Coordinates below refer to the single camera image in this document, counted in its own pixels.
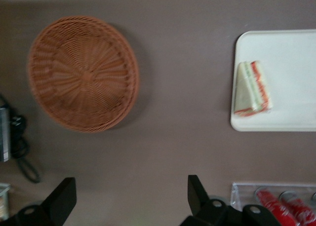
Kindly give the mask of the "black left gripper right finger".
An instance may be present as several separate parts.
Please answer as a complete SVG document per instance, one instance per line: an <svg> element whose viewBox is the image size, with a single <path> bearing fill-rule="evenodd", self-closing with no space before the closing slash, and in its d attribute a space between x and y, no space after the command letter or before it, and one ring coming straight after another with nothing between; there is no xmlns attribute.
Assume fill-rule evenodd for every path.
<svg viewBox="0 0 316 226"><path fill-rule="evenodd" d="M197 175L188 176L188 203L192 214L182 226L242 226L242 212L218 197L210 198Z"/></svg>

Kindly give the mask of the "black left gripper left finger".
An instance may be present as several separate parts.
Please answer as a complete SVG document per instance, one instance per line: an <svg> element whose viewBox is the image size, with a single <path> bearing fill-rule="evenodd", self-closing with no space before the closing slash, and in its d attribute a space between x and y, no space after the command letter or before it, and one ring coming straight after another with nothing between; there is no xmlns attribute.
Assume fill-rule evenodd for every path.
<svg viewBox="0 0 316 226"><path fill-rule="evenodd" d="M9 219L11 226L62 226L76 205L76 180L65 178L41 203L21 209Z"/></svg>

